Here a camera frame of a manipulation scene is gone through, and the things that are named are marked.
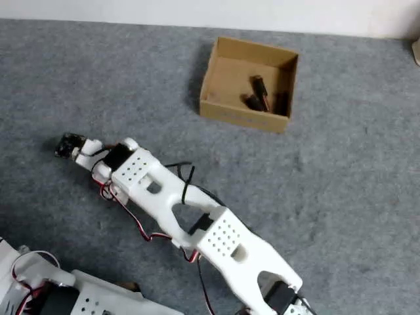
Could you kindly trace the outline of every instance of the cardboard box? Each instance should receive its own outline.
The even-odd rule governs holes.
[[[284,132],[291,115],[299,55],[293,51],[239,39],[219,37],[211,52],[201,87],[201,116],[276,133]],[[249,109],[241,95],[253,94],[251,78],[261,75],[271,112]],[[276,102],[283,96],[279,112]]]

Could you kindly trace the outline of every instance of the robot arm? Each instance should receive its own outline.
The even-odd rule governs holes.
[[[0,314],[20,315],[29,297],[27,287],[13,279],[14,262],[19,281],[33,292],[30,314],[38,315],[182,315],[166,306],[145,299],[141,293],[73,270],[61,270],[37,252],[20,255],[6,241],[0,243]]]
[[[72,158],[90,170],[97,182],[109,185],[118,201],[135,202],[157,221],[175,246],[198,251],[221,272],[251,315],[282,315],[295,309],[301,315],[310,314],[307,308],[295,303],[302,279],[269,243],[252,233],[229,208],[197,186],[186,185],[133,139],[126,138],[105,152],[98,140],[65,134],[56,155]],[[148,188],[152,184],[159,190],[151,192]],[[172,211],[181,202],[203,211],[189,232],[179,226]],[[257,283],[261,272],[270,273],[276,279],[275,284],[282,284],[280,294],[291,295],[284,302],[286,305],[276,310],[269,305],[275,304],[270,303],[270,298],[277,297],[276,294],[263,297]]]

